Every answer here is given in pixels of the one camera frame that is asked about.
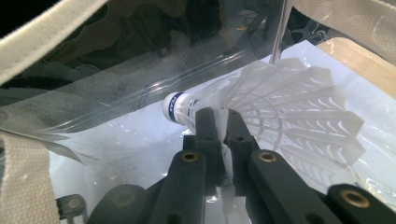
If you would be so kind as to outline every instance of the clear plastic sheet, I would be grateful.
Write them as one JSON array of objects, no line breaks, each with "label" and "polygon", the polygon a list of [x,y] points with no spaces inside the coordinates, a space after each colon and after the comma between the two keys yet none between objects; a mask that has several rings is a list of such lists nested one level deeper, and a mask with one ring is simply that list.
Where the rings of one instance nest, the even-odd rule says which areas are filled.
[{"label": "clear plastic sheet", "polygon": [[[167,175],[173,155],[181,150],[182,136],[191,132],[163,117],[162,99],[173,91],[197,92],[209,85],[208,80],[211,83],[223,75],[238,74],[241,67],[264,57],[269,62],[267,56],[279,40],[276,32],[283,8],[273,1],[203,1],[194,6],[180,1],[169,5],[180,10],[166,10],[168,7],[158,7],[154,1],[143,6],[133,6],[132,1],[127,7],[118,5],[120,2],[103,6],[62,44],[0,89],[0,130],[43,143],[50,151],[49,173],[56,198],[82,195],[88,215],[110,189],[122,183],[146,189]],[[340,33],[334,23],[328,23],[337,17],[333,11],[326,14],[328,7],[326,3],[312,7],[314,12],[317,9],[317,21],[298,11],[304,7],[291,10],[283,40],[278,43],[286,49],[281,57],[298,58],[305,67],[330,69],[332,82],[346,97],[346,110],[364,120],[357,139],[365,153],[348,165],[354,176],[348,179],[347,171],[342,182],[358,183],[396,210],[396,117],[392,113],[396,110],[392,90],[396,88],[389,84],[390,91],[380,90],[381,83],[374,82],[374,86],[361,78],[356,68],[362,64],[353,63],[356,52],[346,50],[342,54],[347,57],[338,59],[337,46],[346,48],[332,39],[350,38],[394,63],[389,54],[381,54],[381,50],[388,52],[381,47],[384,43],[396,46],[394,38],[388,38],[394,37],[394,22],[389,22],[388,12],[381,15],[376,11],[379,17],[373,17],[372,25],[377,29],[366,29],[371,32],[365,35],[370,41],[363,42],[355,33],[346,32],[347,28]],[[194,8],[205,10],[200,14]],[[356,7],[354,18],[364,21],[364,11],[364,7]],[[106,24],[114,18],[122,25]],[[90,33],[95,27],[102,28],[100,35]],[[112,39],[108,34],[119,35]],[[87,38],[103,38],[104,45],[98,47]],[[327,45],[332,47],[326,53],[315,47],[329,39]],[[303,40],[313,45],[298,44]],[[377,57],[373,63],[390,67],[384,73],[390,74],[391,83],[396,76],[394,66],[379,60],[383,61]],[[0,154],[0,170],[4,160]],[[326,189],[323,183],[310,184]],[[240,209],[243,199],[234,199],[226,217],[222,198],[219,192],[206,199],[207,223],[248,222],[246,211]]]}]

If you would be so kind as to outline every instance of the transparent plastic film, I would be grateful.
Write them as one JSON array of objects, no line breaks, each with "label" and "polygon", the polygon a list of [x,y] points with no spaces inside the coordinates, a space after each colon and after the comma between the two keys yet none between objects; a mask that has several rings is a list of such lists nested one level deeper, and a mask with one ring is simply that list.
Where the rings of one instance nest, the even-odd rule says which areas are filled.
[{"label": "transparent plastic film", "polygon": [[[25,139],[15,152],[29,166],[18,163],[12,189],[40,187],[29,177],[41,167],[52,205],[80,195],[86,209],[74,221],[86,223],[112,189],[146,190],[167,177],[195,112],[210,106],[220,142],[227,109],[236,110],[260,147],[313,189],[356,185],[396,211],[394,1],[73,3],[0,39],[1,187],[2,136]],[[170,119],[172,98],[163,99],[172,92]],[[205,198],[205,222],[249,223],[225,145],[221,156],[227,178]],[[34,220],[46,222],[12,223]]]}]

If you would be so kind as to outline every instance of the white shuttlecock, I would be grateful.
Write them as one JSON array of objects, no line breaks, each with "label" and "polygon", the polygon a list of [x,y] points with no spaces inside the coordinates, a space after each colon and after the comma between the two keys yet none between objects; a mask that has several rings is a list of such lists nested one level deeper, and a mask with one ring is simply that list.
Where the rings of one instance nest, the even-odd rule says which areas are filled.
[{"label": "white shuttlecock", "polygon": [[346,111],[328,69],[295,67],[255,62],[194,95],[171,94],[164,114],[193,129],[200,108],[233,109],[261,148],[282,154],[315,189],[357,181],[350,165],[364,153],[356,140],[363,120]]}]

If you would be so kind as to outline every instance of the white surface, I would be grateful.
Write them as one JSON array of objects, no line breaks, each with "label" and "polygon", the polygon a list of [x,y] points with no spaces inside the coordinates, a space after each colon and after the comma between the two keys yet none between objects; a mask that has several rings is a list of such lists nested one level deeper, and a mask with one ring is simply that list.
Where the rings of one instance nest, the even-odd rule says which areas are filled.
[{"label": "white surface", "polygon": [[[395,101],[308,42],[286,49],[282,54],[282,58],[291,57],[299,58],[307,67],[331,70],[333,82],[346,96],[346,109],[365,121],[358,140],[366,152],[352,168],[364,187],[387,203],[396,204]],[[186,92],[200,90],[216,79]],[[188,132],[185,127],[168,121],[163,116],[162,102],[158,102],[90,130],[67,134],[69,139],[59,143],[93,157],[85,169],[95,168],[90,168],[92,174],[85,176],[76,169],[76,176],[80,178],[70,178],[61,189],[54,183],[56,196],[70,194],[67,189],[75,189],[74,193],[86,192],[94,182],[98,190],[88,196],[82,194],[91,211],[111,186],[126,182],[147,188],[166,175],[173,155],[181,150],[182,135]],[[70,165],[63,163],[56,176],[70,174]],[[84,182],[81,188],[76,187],[76,181]]]}]

